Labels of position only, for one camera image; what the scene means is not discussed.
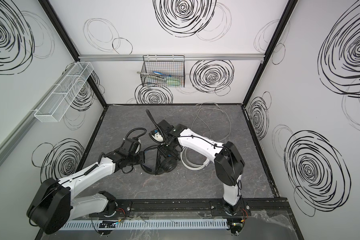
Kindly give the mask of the black blue gaming headset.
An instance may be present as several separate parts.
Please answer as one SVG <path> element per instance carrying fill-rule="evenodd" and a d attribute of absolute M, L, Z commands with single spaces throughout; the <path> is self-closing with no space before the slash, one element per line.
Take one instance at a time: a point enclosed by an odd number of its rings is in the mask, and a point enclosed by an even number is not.
<path fill-rule="evenodd" d="M 178 159 L 175 159 L 173 157 L 166 157 L 163 152 L 163 145 L 149 146 L 143 151 L 148 152 L 154 149 L 157 150 L 155 169 L 153 170 L 147 167 L 146 165 L 142 164 L 141 168 L 145 173 L 149 175 L 158 176 L 164 173 L 169 173 L 177 167 Z"/>

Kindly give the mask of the white headphones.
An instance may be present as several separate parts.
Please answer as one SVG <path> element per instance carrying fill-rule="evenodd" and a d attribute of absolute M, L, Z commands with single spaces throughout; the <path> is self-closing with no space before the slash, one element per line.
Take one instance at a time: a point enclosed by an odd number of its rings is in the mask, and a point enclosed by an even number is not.
<path fill-rule="evenodd" d="M 180 158 L 184 167 L 192 171 L 202 170 L 210 164 L 206 156 L 190 148 L 184 148 Z"/>

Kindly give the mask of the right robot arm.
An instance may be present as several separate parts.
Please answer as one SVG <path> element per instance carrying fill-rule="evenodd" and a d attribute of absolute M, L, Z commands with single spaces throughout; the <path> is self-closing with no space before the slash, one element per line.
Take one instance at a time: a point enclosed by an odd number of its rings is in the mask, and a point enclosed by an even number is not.
<path fill-rule="evenodd" d="M 225 212 L 232 216 L 240 212 L 245 207 L 241 195 L 245 162 L 235 144 L 216 142 L 182 124 L 174 127 L 165 120 L 157 123 L 149 110 L 146 113 L 155 126 L 149 136 L 158 145 L 148 147 L 145 151 L 156 149 L 157 160 L 155 169 L 141 165 L 142 169 L 150 175 L 169 173 L 176 168 L 177 161 L 184 160 L 184 150 L 192 149 L 206 157 L 204 165 L 214 164 L 216 175 L 224 185 Z"/>

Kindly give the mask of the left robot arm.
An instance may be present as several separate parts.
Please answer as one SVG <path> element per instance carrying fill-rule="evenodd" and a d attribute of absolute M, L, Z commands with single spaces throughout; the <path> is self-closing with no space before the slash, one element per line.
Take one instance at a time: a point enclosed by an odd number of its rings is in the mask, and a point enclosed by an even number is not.
<path fill-rule="evenodd" d="M 92 184 L 125 167 L 133 168 L 144 163 L 145 155 L 141 150 L 140 137 L 147 130 L 139 130 L 142 134 L 136 137 L 130 136 L 135 129 L 129 131 L 119 148 L 107 154 L 101 153 L 98 160 L 89 167 L 58 180 L 49 178 L 43 181 L 27 210 L 29 224 L 50 235 L 68 221 L 85 215 L 113 217 L 117 212 L 124 214 L 125 211 L 119 208 L 116 198 L 107 191 L 88 197 L 77 196 Z"/>

